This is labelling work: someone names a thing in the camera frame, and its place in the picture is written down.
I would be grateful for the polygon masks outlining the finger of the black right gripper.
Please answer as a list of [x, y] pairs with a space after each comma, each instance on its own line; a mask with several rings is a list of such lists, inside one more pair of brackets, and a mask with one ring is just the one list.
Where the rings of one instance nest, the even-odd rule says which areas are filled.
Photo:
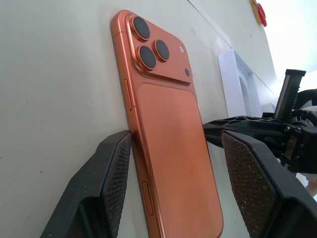
[[302, 77], [306, 71], [287, 69], [280, 96], [274, 112], [274, 117], [290, 117], [297, 100]]
[[268, 118], [237, 116], [213, 120], [203, 125], [207, 142], [222, 148], [221, 133], [224, 130], [250, 136], [265, 143], [273, 154], [285, 153], [289, 140], [286, 128], [290, 125]]

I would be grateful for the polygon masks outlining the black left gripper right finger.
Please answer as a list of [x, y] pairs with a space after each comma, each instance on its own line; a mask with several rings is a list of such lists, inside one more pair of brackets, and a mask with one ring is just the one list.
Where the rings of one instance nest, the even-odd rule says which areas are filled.
[[317, 202], [267, 145], [232, 131], [221, 141], [250, 238], [317, 238]]

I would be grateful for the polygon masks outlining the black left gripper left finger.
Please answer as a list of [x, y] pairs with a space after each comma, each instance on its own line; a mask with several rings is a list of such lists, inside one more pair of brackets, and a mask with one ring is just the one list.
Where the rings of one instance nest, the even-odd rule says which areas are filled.
[[40, 238], [117, 238], [131, 132], [108, 136], [66, 186]]

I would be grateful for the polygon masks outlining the orange smartphone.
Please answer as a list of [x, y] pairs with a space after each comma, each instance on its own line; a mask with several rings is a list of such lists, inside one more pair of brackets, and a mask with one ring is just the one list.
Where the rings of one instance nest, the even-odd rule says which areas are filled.
[[113, 17], [111, 35], [149, 238], [220, 238], [223, 214], [184, 44], [128, 10]]

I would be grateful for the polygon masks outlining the white phone box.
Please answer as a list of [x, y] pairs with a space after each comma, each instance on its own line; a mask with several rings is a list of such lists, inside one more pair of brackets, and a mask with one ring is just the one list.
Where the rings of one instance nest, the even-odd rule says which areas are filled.
[[233, 49], [218, 56], [228, 116], [261, 117], [254, 72]]

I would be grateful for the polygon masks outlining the red and yellow object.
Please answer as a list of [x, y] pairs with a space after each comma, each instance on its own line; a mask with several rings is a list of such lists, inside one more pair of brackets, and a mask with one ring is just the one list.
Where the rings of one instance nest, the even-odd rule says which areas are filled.
[[257, 0], [250, 0], [250, 4], [257, 24], [267, 27], [266, 15], [261, 4], [258, 3]]

